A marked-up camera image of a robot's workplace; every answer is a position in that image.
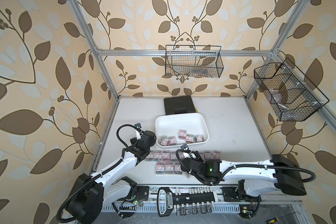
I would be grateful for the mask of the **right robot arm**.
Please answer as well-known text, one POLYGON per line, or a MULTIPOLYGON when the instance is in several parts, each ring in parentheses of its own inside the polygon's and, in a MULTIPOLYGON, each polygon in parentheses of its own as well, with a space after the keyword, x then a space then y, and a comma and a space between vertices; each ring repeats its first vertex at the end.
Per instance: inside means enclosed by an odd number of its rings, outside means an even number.
POLYGON ((280 190, 291 196, 305 196, 305 183, 316 179, 316 174, 281 155, 271 160, 237 163, 221 160, 202 160, 198 152, 176 152, 183 172, 194 176, 206 186, 217 186, 221 182, 237 179, 238 186, 230 197, 240 201, 252 200, 256 207, 250 213, 241 213, 243 219, 253 218, 261 203, 261 195, 280 190))

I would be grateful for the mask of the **paper clip box twelfth removed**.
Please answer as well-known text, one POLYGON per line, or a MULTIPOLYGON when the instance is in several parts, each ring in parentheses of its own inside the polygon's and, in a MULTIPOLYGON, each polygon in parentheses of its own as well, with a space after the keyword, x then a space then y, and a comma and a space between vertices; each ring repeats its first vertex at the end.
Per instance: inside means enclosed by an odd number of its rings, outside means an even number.
POLYGON ((180 163, 175 163, 174 164, 174 175, 182 175, 183 171, 181 169, 181 164, 180 163))

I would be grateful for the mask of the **paper clip box eleventh removed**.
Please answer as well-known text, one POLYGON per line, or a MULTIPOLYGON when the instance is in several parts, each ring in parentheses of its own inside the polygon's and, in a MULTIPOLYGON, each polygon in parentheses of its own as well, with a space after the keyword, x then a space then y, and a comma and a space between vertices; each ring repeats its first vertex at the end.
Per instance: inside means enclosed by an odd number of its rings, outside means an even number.
POLYGON ((174 174, 174 163, 165 163, 165 175, 173 175, 174 174))

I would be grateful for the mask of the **white plastic storage tray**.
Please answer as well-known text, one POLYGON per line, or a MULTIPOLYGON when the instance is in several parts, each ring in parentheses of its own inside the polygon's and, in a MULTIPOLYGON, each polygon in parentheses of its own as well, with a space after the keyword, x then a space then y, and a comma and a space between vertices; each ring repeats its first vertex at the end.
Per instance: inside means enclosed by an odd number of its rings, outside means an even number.
POLYGON ((189 146, 202 145, 209 141, 210 134, 203 115, 199 113, 184 113, 160 116, 155 121, 156 143, 163 149, 176 148, 186 143, 186 138, 180 139, 179 133, 196 137, 200 135, 202 141, 190 143, 189 146), (175 138, 175 145, 163 145, 164 138, 175 138))

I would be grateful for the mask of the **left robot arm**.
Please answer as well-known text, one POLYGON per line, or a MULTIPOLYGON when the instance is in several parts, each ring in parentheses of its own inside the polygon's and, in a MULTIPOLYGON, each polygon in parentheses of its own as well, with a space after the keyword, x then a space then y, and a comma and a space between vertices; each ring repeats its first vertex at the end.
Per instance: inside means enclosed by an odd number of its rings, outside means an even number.
POLYGON ((137 137, 124 141, 121 157, 106 168, 90 175, 80 175, 68 196, 59 207, 56 220, 59 223, 78 221, 81 224, 92 224, 102 211, 103 206, 126 198, 136 185, 124 174, 135 168, 150 154, 150 148, 156 142, 152 131, 143 131, 140 124, 133 128, 137 137))

